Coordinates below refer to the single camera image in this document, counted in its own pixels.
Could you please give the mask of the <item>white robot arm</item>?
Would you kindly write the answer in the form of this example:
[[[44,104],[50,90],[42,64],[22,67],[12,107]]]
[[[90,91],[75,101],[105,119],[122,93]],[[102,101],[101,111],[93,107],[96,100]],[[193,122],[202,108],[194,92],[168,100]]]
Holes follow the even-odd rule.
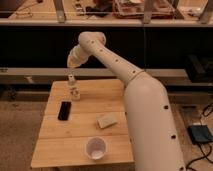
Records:
[[[67,66],[96,57],[125,85],[124,107],[135,171],[186,171],[174,117],[164,85],[145,70],[105,47],[102,32],[82,32]]]

